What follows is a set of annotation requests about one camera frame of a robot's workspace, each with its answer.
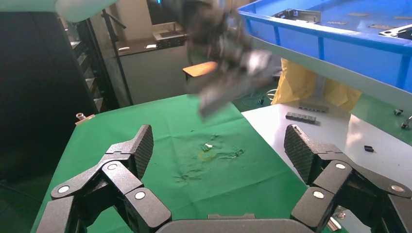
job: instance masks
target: small black object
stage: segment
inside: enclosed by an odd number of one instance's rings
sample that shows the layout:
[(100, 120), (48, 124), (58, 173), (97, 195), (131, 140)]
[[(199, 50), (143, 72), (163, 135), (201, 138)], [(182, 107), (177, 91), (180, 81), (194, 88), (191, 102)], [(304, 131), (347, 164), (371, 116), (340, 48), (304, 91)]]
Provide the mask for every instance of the small black object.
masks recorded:
[(326, 113), (329, 111), (329, 108), (326, 106), (305, 103), (305, 102), (299, 102), (299, 109), (308, 110), (312, 112), (318, 112), (318, 113)]
[(371, 147), (371, 146), (364, 146), (364, 148), (365, 148), (365, 151), (367, 151), (367, 152), (374, 152), (375, 151), (373, 149), (373, 147)]
[(400, 116), (402, 113), (403, 113), (403, 110), (402, 110), (402, 109), (395, 109), (395, 110), (394, 110), (395, 116)]
[(316, 124), (316, 117), (314, 116), (307, 116), (303, 114), (288, 112), (285, 117), (286, 119), (289, 119), (289, 120), (300, 121), (300, 122), (309, 123), (313, 125)]

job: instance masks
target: orange object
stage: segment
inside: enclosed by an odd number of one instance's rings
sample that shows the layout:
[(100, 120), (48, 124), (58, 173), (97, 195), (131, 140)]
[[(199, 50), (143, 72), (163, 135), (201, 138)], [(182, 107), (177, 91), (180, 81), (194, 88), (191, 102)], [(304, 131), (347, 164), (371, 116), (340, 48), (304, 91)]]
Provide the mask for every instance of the orange object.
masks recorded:
[(190, 77), (198, 77), (211, 72), (217, 67), (216, 62), (205, 62), (191, 67), (183, 68), (183, 72), (186, 74), (186, 79)]

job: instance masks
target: white table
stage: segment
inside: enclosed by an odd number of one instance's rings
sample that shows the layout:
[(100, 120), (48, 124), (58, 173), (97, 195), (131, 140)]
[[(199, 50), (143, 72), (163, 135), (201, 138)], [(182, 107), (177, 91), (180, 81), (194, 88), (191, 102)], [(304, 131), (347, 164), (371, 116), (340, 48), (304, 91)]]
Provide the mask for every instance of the white table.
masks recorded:
[[(297, 176), (299, 174), (283, 148), (286, 127), (290, 124), (297, 124), (312, 139), (335, 144), (356, 164), (412, 189), (412, 147), (410, 145), (325, 100), (311, 98), (304, 102), (328, 106), (329, 112), (316, 113), (301, 110), (298, 109), (298, 102), (295, 101), (271, 105), (242, 114)], [(315, 116), (320, 125), (288, 120), (285, 118), (287, 112)], [(364, 145), (372, 146), (375, 152), (366, 152)], [(368, 228), (350, 213), (347, 213), (346, 219), (340, 222), (351, 233), (369, 232)]]

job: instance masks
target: cable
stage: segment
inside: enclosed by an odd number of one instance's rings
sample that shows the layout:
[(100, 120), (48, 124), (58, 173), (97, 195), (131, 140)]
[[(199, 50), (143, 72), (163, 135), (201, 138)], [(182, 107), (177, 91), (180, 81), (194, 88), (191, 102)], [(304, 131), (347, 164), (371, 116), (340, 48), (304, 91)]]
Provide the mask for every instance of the cable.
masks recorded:
[(5, 189), (7, 189), (7, 190), (12, 191), (12, 192), (16, 192), (16, 193), (18, 193), (18, 194), (20, 194), (20, 195), (22, 195), (22, 196), (26, 196), (26, 197), (28, 197), (28, 198), (30, 198), (30, 199), (32, 199), (32, 200), (34, 200), (34, 201), (36, 201), (36, 202), (38, 202), (38, 203), (40, 203), (40, 204), (42, 203), (42, 201), (40, 201), (39, 199), (33, 197), (33, 196), (30, 195), (30, 194), (23, 193), (23, 192), (21, 192), (21, 191), (18, 191), (18, 190), (16, 190), (16, 189), (12, 188), (12, 187), (9, 187), (9, 186), (5, 186), (5, 185), (2, 184), (2, 183), (0, 183), (0, 186), (3, 187), (3, 188), (5, 188)]
[[(243, 103), (244, 106), (253, 108), (253, 107), (258, 107), (258, 106), (261, 106), (261, 105), (262, 105), (262, 104), (259, 102), (259, 98), (262, 96), (262, 93), (259, 93), (259, 95), (258, 95), (258, 96), (255, 96), (255, 97), (253, 96), (253, 94), (254, 94), (254, 93), (250, 94), (250, 97), (247, 97), (247, 98), (245, 98), (244, 100), (242, 100), (242, 103)], [(248, 103), (245, 102), (246, 100), (254, 100), (254, 101), (256, 101), (256, 102), (255, 102), (254, 104), (248, 104)]]
[(275, 96), (275, 94), (272, 94), (271, 92), (274, 91), (276, 93), (277, 89), (272, 89), (266, 92), (266, 97), (270, 100), (273, 100), (273, 98), (270, 98), (269, 96)]

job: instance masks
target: white circular joint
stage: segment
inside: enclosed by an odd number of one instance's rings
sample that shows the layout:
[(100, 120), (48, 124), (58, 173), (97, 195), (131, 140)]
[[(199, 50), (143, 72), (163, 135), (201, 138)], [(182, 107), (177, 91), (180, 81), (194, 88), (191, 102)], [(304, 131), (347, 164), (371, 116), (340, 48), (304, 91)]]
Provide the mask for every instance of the white circular joint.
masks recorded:
[(343, 165), (343, 164), (336, 164), (335, 166), (339, 169), (345, 169), (346, 168), (345, 165)]
[(398, 185), (392, 185), (391, 188), (396, 192), (405, 192), (405, 190), (402, 187), (399, 187)]
[(109, 170), (114, 170), (117, 168), (117, 164), (110, 164), (109, 166), (107, 166), (107, 169)]
[(318, 198), (318, 199), (323, 199), (325, 196), (323, 195), (323, 193), (319, 192), (319, 191), (314, 191), (313, 195)]
[(64, 192), (67, 192), (68, 189), (69, 189), (69, 186), (65, 185), (65, 186), (60, 187), (58, 192), (64, 193)]
[(144, 192), (137, 192), (136, 195), (135, 195), (135, 198), (136, 198), (137, 200), (141, 200), (141, 199), (143, 199), (145, 196), (146, 196), (146, 194), (145, 194)]

